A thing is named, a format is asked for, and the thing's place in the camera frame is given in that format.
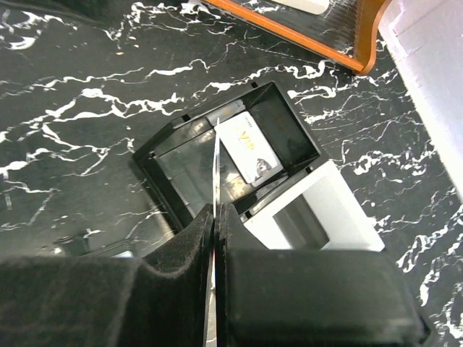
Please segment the silver VIP card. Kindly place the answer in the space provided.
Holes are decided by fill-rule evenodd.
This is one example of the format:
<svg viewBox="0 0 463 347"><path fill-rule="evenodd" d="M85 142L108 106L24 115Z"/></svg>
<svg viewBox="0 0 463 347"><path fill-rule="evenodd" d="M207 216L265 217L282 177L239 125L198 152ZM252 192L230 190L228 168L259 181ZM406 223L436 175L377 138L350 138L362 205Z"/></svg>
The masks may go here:
<svg viewBox="0 0 463 347"><path fill-rule="evenodd" d="M214 127L216 136L213 149L213 167L212 167L212 193L213 193L213 219L216 219L218 205L220 203L220 134L219 134L220 118L217 118ZM217 346L216 332L216 256L215 247L212 246L212 263L211 269L211 284L209 290L208 302L208 320L206 328L206 346Z"/></svg>

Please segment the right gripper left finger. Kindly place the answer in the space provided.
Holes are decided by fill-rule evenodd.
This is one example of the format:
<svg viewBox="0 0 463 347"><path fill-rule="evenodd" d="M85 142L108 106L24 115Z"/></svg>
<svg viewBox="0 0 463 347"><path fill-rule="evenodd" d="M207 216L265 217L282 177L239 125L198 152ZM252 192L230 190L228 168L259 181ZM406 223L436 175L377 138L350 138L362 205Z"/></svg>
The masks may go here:
<svg viewBox="0 0 463 347"><path fill-rule="evenodd" d="M3 346L204 346L213 208L142 258L1 260Z"/></svg>

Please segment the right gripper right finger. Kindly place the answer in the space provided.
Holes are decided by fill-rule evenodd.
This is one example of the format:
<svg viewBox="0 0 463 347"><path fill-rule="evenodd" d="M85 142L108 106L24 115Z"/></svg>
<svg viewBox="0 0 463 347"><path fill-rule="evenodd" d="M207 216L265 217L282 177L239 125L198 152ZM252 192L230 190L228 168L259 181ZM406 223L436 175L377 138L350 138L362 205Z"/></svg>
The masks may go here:
<svg viewBox="0 0 463 347"><path fill-rule="evenodd" d="M430 323L382 252L268 249L215 219L219 346L429 346Z"/></svg>

